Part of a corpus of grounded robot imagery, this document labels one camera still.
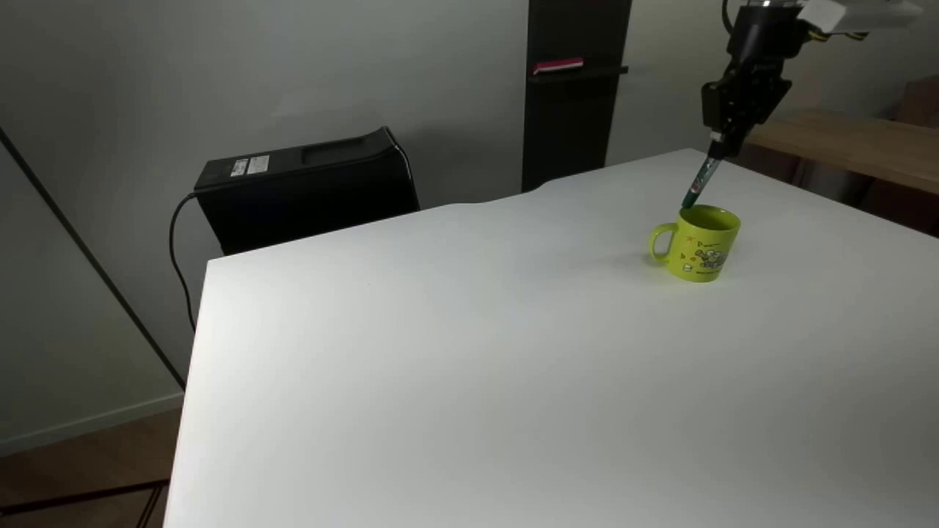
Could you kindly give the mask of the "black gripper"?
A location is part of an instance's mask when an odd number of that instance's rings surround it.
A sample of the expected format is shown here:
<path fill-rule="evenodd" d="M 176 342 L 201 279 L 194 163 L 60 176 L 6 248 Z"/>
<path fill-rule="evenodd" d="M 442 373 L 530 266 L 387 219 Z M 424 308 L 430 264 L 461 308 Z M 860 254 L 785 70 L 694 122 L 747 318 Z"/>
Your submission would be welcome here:
<path fill-rule="evenodd" d="M 715 82 L 700 84 L 700 116 L 709 128 L 706 158 L 726 158 L 744 134 L 766 122 L 791 82 L 782 60 L 807 41 L 797 2 L 744 2 L 726 38 L 726 66 Z"/>

